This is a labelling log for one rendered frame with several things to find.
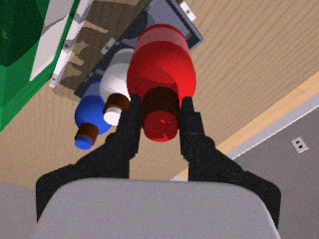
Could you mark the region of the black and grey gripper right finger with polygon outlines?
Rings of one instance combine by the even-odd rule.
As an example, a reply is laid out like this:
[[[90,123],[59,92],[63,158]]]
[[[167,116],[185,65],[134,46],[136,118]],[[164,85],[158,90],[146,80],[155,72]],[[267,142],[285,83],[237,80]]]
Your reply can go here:
[[[184,97],[180,107],[180,154],[188,162],[187,181],[222,182],[256,193],[267,207],[278,231],[281,191],[272,182],[249,171],[223,154],[213,139],[206,136],[200,112],[195,112],[192,97]]]

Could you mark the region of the red bottle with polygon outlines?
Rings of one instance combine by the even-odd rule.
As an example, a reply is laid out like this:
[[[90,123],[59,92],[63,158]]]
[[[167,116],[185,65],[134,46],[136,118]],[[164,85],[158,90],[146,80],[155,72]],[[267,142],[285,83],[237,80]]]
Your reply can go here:
[[[127,72],[127,90],[141,96],[140,124],[153,141],[173,139],[181,125],[181,100],[193,97],[196,74],[182,32],[155,24],[139,36]]]

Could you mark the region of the blue bottle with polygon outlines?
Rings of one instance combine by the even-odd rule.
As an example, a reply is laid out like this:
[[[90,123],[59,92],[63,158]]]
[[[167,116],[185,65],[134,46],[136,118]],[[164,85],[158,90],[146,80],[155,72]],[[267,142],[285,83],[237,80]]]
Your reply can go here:
[[[100,95],[100,81],[95,79],[91,82],[75,110],[74,119],[79,128],[75,135],[75,146],[79,149],[90,149],[97,136],[112,127],[104,120],[105,103]]]

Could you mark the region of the dark grey tray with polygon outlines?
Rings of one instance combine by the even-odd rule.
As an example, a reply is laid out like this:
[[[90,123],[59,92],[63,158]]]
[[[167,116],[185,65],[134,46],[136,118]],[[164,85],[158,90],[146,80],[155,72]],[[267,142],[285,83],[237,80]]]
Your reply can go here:
[[[134,49],[142,31],[151,25],[159,23],[170,24],[178,28],[183,33],[190,52],[201,43],[197,29],[182,11],[182,8],[179,7],[176,0],[151,0],[124,34],[120,36],[94,69],[85,77],[83,82],[80,83],[79,87],[74,91],[74,95],[81,99],[91,82],[102,78],[116,52],[121,49]]]

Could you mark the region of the green crate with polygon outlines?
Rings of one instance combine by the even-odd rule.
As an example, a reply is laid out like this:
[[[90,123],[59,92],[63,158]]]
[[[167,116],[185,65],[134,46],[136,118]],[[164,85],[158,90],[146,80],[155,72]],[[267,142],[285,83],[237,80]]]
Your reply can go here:
[[[0,0],[0,132],[53,76],[79,3]]]

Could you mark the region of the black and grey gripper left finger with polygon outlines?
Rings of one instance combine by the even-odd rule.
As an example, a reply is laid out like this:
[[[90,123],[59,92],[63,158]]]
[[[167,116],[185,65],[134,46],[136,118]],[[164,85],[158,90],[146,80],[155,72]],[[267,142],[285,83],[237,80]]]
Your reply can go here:
[[[42,175],[36,182],[37,223],[47,203],[60,186],[84,178],[130,179],[130,160],[139,151],[142,99],[132,94],[129,108],[122,109],[116,132],[105,143],[69,164]]]

